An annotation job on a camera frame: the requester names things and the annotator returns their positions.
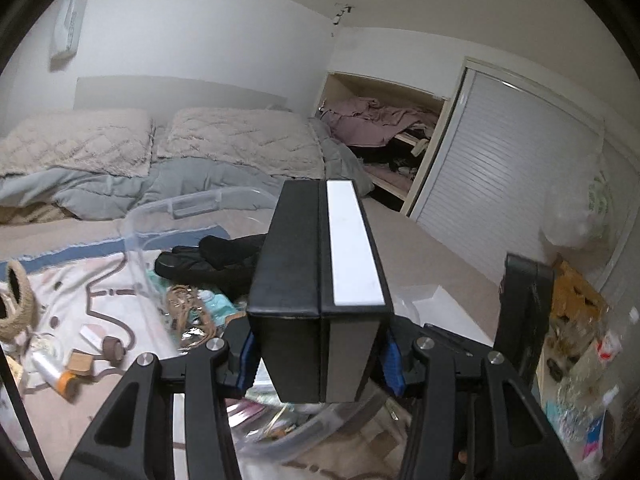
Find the large black white box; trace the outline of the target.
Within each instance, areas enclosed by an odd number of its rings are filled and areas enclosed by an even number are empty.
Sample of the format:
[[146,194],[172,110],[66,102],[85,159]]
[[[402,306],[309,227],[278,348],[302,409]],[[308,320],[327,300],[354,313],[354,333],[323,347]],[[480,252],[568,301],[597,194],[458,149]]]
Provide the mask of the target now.
[[288,181],[254,274],[248,320],[279,398],[346,403],[368,380],[393,313],[351,180]]

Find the wall cubby shelf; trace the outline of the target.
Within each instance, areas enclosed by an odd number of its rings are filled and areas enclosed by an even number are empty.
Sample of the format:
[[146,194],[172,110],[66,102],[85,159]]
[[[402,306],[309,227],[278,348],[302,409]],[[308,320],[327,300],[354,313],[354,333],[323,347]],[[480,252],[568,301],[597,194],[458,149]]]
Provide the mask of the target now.
[[361,162],[372,196],[410,216],[444,140],[452,101],[400,84],[331,72],[318,102],[319,118]]

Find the white hanging pouch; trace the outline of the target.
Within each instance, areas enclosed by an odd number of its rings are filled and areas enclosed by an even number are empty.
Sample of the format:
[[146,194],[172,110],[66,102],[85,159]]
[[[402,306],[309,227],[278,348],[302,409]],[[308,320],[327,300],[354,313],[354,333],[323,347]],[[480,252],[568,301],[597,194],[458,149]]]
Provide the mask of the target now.
[[53,25],[49,49],[51,72],[62,70],[77,54],[88,0],[62,0]]

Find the white louvered door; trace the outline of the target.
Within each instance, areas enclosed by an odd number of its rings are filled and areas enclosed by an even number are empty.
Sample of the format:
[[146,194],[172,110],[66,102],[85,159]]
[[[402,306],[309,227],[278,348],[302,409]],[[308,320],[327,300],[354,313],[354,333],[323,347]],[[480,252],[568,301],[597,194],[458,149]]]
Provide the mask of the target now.
[[612,236],[602,248],[565,257],[604,289],[639,217],[639,159],[602,127],[536,82],[466,60],[410,217],[497,283],[509,252],[540,261],[555,257],[541,231],[547,190],[602,153],[613,194]]

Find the white flat small box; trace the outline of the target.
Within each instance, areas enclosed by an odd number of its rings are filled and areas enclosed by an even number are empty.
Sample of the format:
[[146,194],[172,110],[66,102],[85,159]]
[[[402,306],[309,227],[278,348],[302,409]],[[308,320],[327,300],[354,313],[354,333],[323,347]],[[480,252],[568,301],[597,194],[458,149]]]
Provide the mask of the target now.
[[85,324],[79,330],[81,338],[94,350],[101,352],[103,350],[106,331],[98,324]]

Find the white plastic bag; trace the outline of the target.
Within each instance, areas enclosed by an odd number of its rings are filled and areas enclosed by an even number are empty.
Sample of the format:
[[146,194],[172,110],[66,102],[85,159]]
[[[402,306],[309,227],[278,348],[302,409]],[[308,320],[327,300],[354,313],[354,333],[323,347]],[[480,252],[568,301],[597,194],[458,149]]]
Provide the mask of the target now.
[[602,154],[574,163],[549,186],[541,232],[555,247],[586,250],[608,242],[613,193]]

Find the clear roll with orange cap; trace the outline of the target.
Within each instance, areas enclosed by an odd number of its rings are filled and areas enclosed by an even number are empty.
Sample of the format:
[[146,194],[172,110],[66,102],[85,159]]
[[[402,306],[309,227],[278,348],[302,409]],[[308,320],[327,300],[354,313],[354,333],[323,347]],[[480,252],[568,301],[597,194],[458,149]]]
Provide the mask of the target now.
[[54,356],[43,350],[36,350],[32,352],[32,365],[57,394],[67,402],[75,401],[80,388],[79,379]]

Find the grey blue duvet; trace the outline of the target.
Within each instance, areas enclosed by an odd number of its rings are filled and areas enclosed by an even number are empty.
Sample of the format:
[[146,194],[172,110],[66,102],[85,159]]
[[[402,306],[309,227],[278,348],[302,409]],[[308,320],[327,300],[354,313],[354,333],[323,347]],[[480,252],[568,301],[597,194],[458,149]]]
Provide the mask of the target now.
[[[372,191],[373,184],[357,157],[334,140],[329,129],[317,119],[308,119],[314,129],[324,159],[324,178],[352,179],[360,195]],[[157,148],[168,133],[153,122],[152,157],[144,177],[116,177],[88,171],[53,168],[24,174],[1,175],[1,221],[4,224],[47,222],[75,217],[79,220],[114,220],[137,206],[186,194],[248,186],[278,195],[287,180],[243,165],[196,157],[160,158]]]

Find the black garment in bin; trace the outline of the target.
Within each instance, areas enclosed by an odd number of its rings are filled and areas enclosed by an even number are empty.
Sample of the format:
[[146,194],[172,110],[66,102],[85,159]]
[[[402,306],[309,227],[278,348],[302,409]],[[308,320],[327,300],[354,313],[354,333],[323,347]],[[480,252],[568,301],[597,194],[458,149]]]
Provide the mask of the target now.
[[226,240],[209,235],[196,246],[176,246],[161,252],[154,272],[183,285],[209,284],[219,288],[253,281],[265,234]]

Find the brown bandage roll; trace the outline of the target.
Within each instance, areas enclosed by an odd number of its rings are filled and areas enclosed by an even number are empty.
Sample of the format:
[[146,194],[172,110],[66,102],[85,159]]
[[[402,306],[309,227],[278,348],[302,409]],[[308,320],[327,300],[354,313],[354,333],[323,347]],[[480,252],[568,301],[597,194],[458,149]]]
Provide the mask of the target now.
[[102,340],[102,356],[113,366],[119,366],[126,356],[126,348],[122,341],[113,336],[106,336]]

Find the left beige pillow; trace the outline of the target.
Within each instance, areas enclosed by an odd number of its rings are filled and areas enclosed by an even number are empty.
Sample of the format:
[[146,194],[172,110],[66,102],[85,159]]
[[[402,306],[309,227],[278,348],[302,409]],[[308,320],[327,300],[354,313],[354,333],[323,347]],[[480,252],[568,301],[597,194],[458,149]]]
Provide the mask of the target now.
[[54,110],[27,117],[1,139],[1,174],[64,168],[144,177],[153,122],[145,110]]

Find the white cardboard tray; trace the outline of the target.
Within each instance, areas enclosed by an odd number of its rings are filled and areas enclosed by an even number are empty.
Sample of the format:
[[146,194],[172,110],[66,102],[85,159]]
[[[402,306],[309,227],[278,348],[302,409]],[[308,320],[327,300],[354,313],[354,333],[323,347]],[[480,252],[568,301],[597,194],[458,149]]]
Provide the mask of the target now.
[[494,338],[440,285],[392,287],[394,311],[420,326],[434,325],[491,347]]

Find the pink clothes pile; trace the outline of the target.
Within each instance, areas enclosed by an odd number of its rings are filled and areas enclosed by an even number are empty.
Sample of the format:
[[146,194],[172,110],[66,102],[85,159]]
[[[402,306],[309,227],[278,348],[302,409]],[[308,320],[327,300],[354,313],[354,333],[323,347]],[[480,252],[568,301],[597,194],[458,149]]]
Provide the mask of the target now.
[[434,129],[438,115],[431,110],[396,107],[375,98],[349,98],[328,104],[320,119],[332,136],[355,148],[382,148],[398,133],[415,125]]

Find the right beige pillow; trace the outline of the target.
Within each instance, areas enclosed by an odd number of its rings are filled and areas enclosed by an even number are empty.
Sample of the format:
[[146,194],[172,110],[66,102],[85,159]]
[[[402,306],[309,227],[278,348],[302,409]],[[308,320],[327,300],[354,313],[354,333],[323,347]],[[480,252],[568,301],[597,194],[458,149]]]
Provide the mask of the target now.
[[324,177],[314,129],[307,119],[285,110],[184,108],[171,119],[157,156],[206,158],[273,177]]

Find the beige pillow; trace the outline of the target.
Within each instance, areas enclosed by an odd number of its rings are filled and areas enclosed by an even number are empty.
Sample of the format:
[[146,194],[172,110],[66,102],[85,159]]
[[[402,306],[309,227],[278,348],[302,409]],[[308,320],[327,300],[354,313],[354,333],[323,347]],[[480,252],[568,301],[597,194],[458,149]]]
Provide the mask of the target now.
[[307,119],[285,110],[184,108],[171,119],[157,156],[206,158],[273,177],[324,177],[314,129]]
[[1,139],[1,174],[64,168],[144,177],[153,122],[145,110],[54,110],[27,117]]

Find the clear plastic storage bin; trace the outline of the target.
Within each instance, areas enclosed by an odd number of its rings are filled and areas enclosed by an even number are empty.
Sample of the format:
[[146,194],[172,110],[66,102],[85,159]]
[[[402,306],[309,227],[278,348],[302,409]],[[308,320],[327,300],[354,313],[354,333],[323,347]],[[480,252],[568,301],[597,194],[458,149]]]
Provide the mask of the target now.
[[[280,194],[271,197],[254,188],[228,188],[134,208],[125,219],[127,254],[155,250],[159,255],[176,246],[196,246],[209,235],[226,240],[267,235]],[[287,460],[378,400],[368,376],[354,402],[284,402],[259,351],[254,384],[244,394],[234,392],[227,385],[227,326],[235,318],[248,318],[252,283],[223,288],[186,285],[202,293],[216,335],[178,356],[160,359],[156,369],[157,390],[181,396],[177,414],[184,423],[190,470],[211,470],[241,453]]]

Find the beige fuzzy earmuffs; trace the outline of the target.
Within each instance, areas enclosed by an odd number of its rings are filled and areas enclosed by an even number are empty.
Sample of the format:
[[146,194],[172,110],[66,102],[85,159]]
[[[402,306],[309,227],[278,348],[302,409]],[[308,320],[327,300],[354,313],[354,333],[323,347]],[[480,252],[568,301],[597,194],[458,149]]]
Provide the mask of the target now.
[[11,342],[32,326],[36,319],[36,297],[24,266],[17,260],[6,264],[6,284],[12,311],[1,296],[1,341]]

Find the cartoon bear blanket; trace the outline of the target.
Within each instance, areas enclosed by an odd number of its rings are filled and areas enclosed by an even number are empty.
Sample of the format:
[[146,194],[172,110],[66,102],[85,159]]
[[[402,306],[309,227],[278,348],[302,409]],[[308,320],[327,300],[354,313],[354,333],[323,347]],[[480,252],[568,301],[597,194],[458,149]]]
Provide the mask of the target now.
[[[140,354],[169,359],[216,335],[202,293],[156,275],[157,255],[155,250],[120,252],[27,274],[37,301],[36,319],[6,351],[23,369],[18,390],[55,478],[61,477],[93,416]],[[98,324],[106,336],[122,341],[126,356],[119,366],[81,338],[85,324]],[[48,352],[66,367],[74,349],[94,356],[93,376],[77,376],[77,398],[67,402],[35,370],[32,352]]]

